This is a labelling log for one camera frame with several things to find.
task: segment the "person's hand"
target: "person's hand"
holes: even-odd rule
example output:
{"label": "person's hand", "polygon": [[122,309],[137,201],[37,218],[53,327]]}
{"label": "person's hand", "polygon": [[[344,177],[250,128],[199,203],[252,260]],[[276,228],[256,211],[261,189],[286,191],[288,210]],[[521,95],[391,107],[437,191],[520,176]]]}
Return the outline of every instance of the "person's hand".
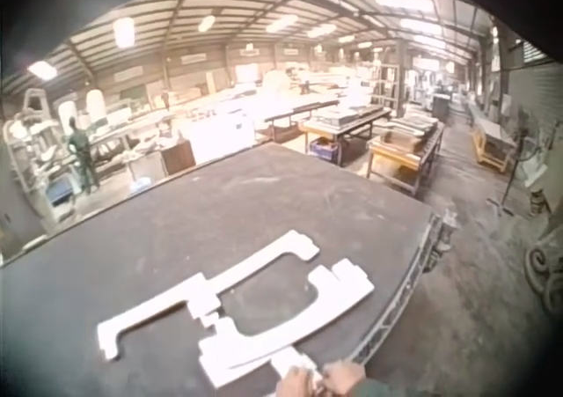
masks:
{"label": "person's hand", "polygon": [[275,388],[276,397],[312,397],[311,371],[293,367],[278,382]]}
{"label": "person's hand", "polygon": [[365,378],[366,371],[360,364],[339,361],[325,367],[320,385],[337,395],[348,395]]}

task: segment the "fluorescent light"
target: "fluorescent light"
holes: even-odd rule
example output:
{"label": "fluorescent light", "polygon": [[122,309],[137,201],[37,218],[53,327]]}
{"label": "fluorescent light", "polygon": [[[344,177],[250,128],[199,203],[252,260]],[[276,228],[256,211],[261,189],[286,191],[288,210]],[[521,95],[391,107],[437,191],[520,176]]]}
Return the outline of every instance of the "fluorescent light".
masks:
{"label": "fluorescent light", "polygon": [[349,34],[348,36],[342,36],[341,38],[338,39],[339,43],[349,43],[354,41],[355,36],[353,34]]}
{"label": "fluorescent light", "polygon": [[266,31],[268,33],[276,33],[288,26],[291,26],[297,22],[299,19],[298,16],[295,14],[289,14],[287,16],[283,16],[282,18],[278,18],[276,21],[272,22],[270,25],[266,27]]}
{"label": "fluorescent light", "polygon": [[439,48],[439,49],[446,48],[446,42],[444,42],[443,40],[428,38],[427,36],[421,36],[419,34],[414,36],[414,40],[416,40],[419,43],[423,43],[424,45],[429,45],[430,47]]}
{"label": "fluorescent light", "polygon": [[200,33],[207,32],[207,30],[209,30],[214,23],[215,23],[215,16],[207,16],[203,18],[200,25],[197,27],[197,30]]}
{"label": "fluorescent light", "polygon": [[317,38],[319,36],[324,36],[326,34],[330,34],[336,30],[336,25],[321,25],[319,27],[315,27],[313,30],[307,33],[307,36],[311,39]]}
{"label": "fluorescent light", "polygon": [[432,11],[434,5],[430,0],[376,0],[376,3],[385,7],[405,8],[416,11]]}
{"label": "fluorescent light", "polygon": [[56,77],[56,68],[46,61],[34,62],[27,70],[41,80],[51,80]]}
{"label": "fluorescent light", "polygon": [[440,25],[413,20],[411,18],[402,18],[401,27],[404,27],[405,29],[416,30],[417,32],[442,35],[442,27]]}
{"label": "fluorescent light", "polygon": [[131,17],[118,18],[113,22],[113,35],[117,48],[135,45],[135,21]]}

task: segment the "dark work table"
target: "dark work table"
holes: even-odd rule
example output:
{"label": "dark work table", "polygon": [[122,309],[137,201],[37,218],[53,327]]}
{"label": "dark work table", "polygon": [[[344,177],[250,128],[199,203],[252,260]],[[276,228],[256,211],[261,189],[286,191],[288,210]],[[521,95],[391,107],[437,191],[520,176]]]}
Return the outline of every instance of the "dark work table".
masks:
{"label": "dark work table", "polygon": [[0,271],[4,381],[40,397],[260,397],[269,366],[216,393],[198,362],[209,335],[185,308],[123,335],[107,362],[96,326],[197,272],[210,278],[295,229],[320,247],[286,255],[223,308],[243,334],[274,327],[315,299],[307,274],[343,257],[375,291],[298,343],[322,365],[353,354],[391,302],[434,217],[425,204],[273,143],[201,167],[52,238]]}

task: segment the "person in green clothing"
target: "person in green clothing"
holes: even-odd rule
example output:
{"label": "person in green clothing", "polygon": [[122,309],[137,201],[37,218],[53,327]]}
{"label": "person in green clothing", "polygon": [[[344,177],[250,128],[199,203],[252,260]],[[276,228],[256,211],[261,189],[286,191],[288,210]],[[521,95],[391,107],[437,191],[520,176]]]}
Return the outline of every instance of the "person in green clothing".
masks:
{"label": "person in green clothing", "polygon": [[77,127],[77,120],[74,117],[69,120],[69,125],[72,129],[69,137],[69,152],[77,157],[82,190],[89,195],[92,183],[99,188],[98,174],[90,152],[90,140],[86,133]]}
{"label": "person in green clothing", "polygon": [[276,397],[410,397],[424,393],[396,390],[366,377],[366,371],[360,364],[339,361],[329,364],[323,370],[323,379],[317,384],[321,393],[313,391],[311,372],[303,368],[292,368],[282,379],[275,391]]}

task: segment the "factory floor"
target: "factory floor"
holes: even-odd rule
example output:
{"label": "factory floor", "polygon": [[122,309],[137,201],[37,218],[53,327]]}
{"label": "factory floor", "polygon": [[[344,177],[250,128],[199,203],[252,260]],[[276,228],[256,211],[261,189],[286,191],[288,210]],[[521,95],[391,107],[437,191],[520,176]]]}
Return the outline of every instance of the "factory floor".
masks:
{"label": "factory floor", "polygon": [[[497,217],[486,198],[500,199],[507,177],[476,164],[465,115],[452,111],[450,118],[435,176],[420,199],[441,214],[454,210],[460,229],[451,252],[423,276],[397,326],[369,362],[368,372],[402,388],[499,395],[500,388],[528,366],[549,331],[522,264],[525,249],[545,219],[527,219],[527,196],[516,189],[508,197],[516,215]],[[283,145],[303,152],[304,139],[299,136]],[[357,155],[345,169],[364,175],[363,143],[352,143],[350,149]],[[79,212],[119,201],[128,193],[129,182],[126,172],[115,175],[79,201]]]}

